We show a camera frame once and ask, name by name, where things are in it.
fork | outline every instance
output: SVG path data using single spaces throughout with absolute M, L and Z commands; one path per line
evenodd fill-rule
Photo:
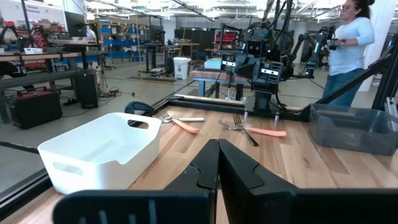
M 234 118 L 235 125 L 236 125 L 237 127 L 239 127 L 239 128 L 242 128 L 242 130 L 244 131 L 244 133 L 246 134 L 246 136 L 249 138 L 250 144 L 251 144 L 252 146 L 258 146 L 259 144 L 256 142 L 256 140 L 254 140 L 254 139 L 250 136 L 250 134 L 248 133 L 248 131 L 246 131 L 245 128 L 243 127 L 243 123 L 242 123 L 241 118 L 239 117 L 239 115 L 234 114 L 234 115 L 233 115 L 233 118 Z
M 181 128 L 183 128 L 184 130 L 188 131 L 189 133 L 198 134 L 198 132 L 199 132 L 199 129 L 198 129 L 198 128 L 191 127 L 191 126 L 185 124 L 184 122 L 181 122 L 181 121 L 179 121 L 179 120 L 177 120 L 177 119 L 173 119 L 173 118 L 172 118 L 166 111 L 164 111 L 164 110 L 159 110 L 159 112 L 160 112 L 160 114 L 163 116 L 163 118 L 164 118 L 165 120 L 172 120 L 174 123 L 176 123 L 178 126 L 180 126 Z

wooden tabletop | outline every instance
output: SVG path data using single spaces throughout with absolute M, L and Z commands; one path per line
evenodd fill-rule
M 64 58 L 68 57 L 79 57 L 78 53 L 67 53 L 62 54 Z M 61 58 L 60 54 L 34 54 L 34 55 L 26 55 L 22 54 L 22 59 L 24 60 L 44 60 L 44 59 L 54 59 Z M 8 61 L 16 61 L 19 60 L 18 56 L 15 55 L 0 55 L 0 62 L 8 62 Z
M 229 76 L 225 72 L 211 72 L 211 71 L 201 71 L 201 70 L 194 70 L 191 71 L 189 74 L 192 78 L 209 78 L 209 79 L 217 79 L 218 80 L 229 80 Z M 234 81 L 241 81 L 241 82 L 246 82 L 247 79 L 238 77 L 236 75 L 232 76 L 232 82 Z
M 250 145 L 241 131 L 223 129 L 218 120 L 233 122 L 232 114 L 169 106 L 173 117 L 204 117 L 204 123 L 189 123 L 200 128 L 190 134 L 172 123 L 160 129 L 159 157 L 133 183 L 130 189 L 160 190 L 174 180 L 198 154 L 209 139 L 227 139 L 264 167 L 300 188 L 396 188 L 398 156 L 374 156 L 362 152 L 325 148 L 314 145 L 308 124 L 279 121 L 278 129 L 286 130 L 286 138 L 252 133 L 259 147 Z M 249 117 L 257 128 L 272 129 L 273 120 Z M 52 223 L 55 204 L 63 195 L 48 189 L 26 206 L 4 220 L 4 223 Z M 228 223 L 219 191 L 217 224 Z

woman's arm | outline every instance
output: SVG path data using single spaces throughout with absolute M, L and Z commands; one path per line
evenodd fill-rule
M 346 40 L 342 46 L 366 46 L 374 43 L 374 30 L 370 19 L 361 19 L 356 28 L 359 37 Z

ceiling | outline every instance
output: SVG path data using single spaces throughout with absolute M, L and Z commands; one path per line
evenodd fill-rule
M 182 2 L 210 18 L 262 17 L 267 4 L 272 4 L 268 17 L 274 17 L 276 8 L 274 0 L 183 0 Z M 337 21 L 340 14 L 339 6 L 344 2 L 345 0 L 293 0 L 291 18 L 318 23 Z M 88 12 L 97 15 L 127 17 L 145 14 L 164 18 L 199 16 L 171 0 L 86 0 L 86 5 Z

gray floor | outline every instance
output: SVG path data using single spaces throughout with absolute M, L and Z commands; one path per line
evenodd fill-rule
M 8 141 L 29 147 L 37 147 L 40 143 L 54 138 L 66 131 L 81 126 L 104 114 L 112 112 L 123 112 L 124 107 L 131 101 L 141 101 L 149 105 L 161 100 L 171 93 L 187 95 L 197 92 L 197 82 L 192 79 L 179 80 L 173 84 L 135 82 L 127 78 L 137 76 L 140 70 L 139 63 L 124 62 L 115 64 L 114 70 L 106 70 L 106 83 L 108 89 L 116 86 L 122 95 L 111 101 L 101 101 L 100 107 L 95 110 L 83 110 L 79 104 L 63 107 L 63 115 L 67 118 L 58 119 L 41 126 L 28 130 L 21 130 L 11 124 L 0 124 L 0 141 Z M 314 80 L 290 80 L 280 84 L 280 100 L 286 105 L 304 107 L 316 102 L 323 93 L 327 72 L 317 71 Z M 57 84 L 68 84 L 69 80 L 57 81 Z M 367 93 L 358 93 L 353 106 L 369 108 L 373 102 L 376 89 L 371 88 Z M 63 91 L 62 96 L 72 97 L 72 91 Z M 252 96 L 250 91 L 245 91 L 244 96 Z M 40 157 L 28 152 L 21 152 L 15 149 L 0 147 L 0 192 L 18 183 L 22 179 L 32 175 L 43 168 Z

